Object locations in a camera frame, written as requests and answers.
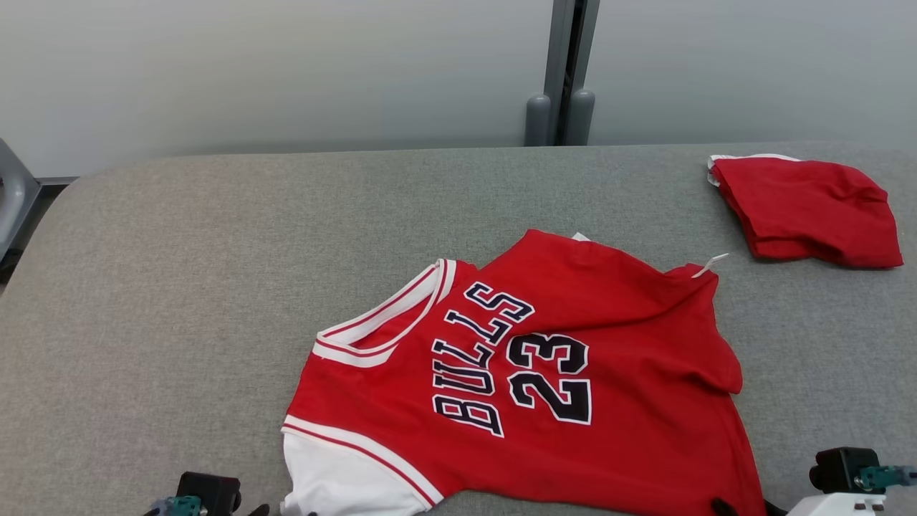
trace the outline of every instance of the gray wall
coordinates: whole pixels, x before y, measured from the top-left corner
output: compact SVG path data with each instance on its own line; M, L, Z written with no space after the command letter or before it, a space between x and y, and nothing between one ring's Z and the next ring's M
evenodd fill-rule
M36 177L198 152L521 145L552 0L0 0Z
M914 0L602 0L590 144L917 147Z

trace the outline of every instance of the basketball jersey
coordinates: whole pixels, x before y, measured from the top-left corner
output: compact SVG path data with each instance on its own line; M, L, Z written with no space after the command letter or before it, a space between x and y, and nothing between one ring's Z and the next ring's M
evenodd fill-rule
M282 427L282 514L407 516L474 489L763 516L717 281L537 230L480 271L437 261L318 334Z

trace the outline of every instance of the gray table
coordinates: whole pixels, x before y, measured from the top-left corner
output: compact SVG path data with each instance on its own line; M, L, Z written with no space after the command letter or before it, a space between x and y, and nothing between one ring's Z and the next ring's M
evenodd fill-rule
M711 153L861 168L890 191L906 265L762 264L705 180ZM185 470L288 492L280 424L315 333L437 257L486 264L530 227L669 269L716 267L735 402L766 497L815 494L815 452L917 464L917 176L839 143L520 148L164 159L84 177L0 297L0 512L140 514ZM888 514L912 514L893 489ZM480 493L437 514L589 514Z

